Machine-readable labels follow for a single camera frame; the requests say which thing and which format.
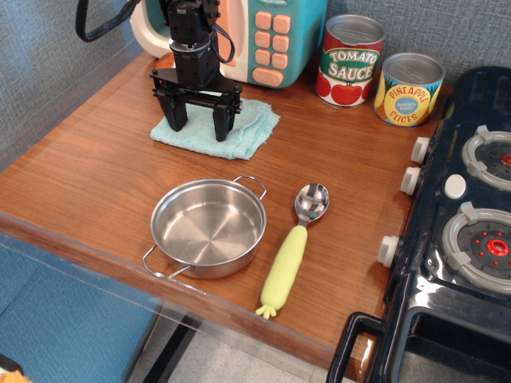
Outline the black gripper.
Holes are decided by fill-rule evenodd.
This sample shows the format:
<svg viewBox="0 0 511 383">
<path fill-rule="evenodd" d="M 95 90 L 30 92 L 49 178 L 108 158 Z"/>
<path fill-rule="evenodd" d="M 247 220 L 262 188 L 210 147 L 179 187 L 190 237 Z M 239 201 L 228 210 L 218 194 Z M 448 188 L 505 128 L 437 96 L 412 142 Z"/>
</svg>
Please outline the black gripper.
<svg viewBox="0 0 511 383">
<path fill-rule="evenodd" d="M 220 72 L 220 61 L 212 49 L 178 51 L 174 58 L 174 68 L 155 68 L 149 73 L 153 95 L 170 128 L 179 132 L 188 122 L 186 105 L 198 105 L 213 109 L 216 140 L 225 141 L 242 109 L 243 88 Z"/>
</svg>

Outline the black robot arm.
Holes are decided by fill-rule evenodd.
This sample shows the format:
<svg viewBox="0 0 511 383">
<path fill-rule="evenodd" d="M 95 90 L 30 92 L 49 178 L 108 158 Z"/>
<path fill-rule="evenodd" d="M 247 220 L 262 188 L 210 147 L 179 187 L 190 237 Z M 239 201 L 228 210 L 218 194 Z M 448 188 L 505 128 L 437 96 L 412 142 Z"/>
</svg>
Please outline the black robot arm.
<svg viewBox="0 0 511 383">
<path fill-rule="evenodd" d="M 169 46 L 175 66 L 154 69 L 153 95 L 159 101 L 169 126 L 178 132 L 188 122 L 186 105 L 212 110 L 216 139 L 226 140 L 235 115 L 240 113 L 243 88 L 220 72 L 220 65 L 233 59 L 220 56 L 218 35 L 228 34 L 216 24 L 218 1 L 162 1 L 170 29 Z"/>
</svg>

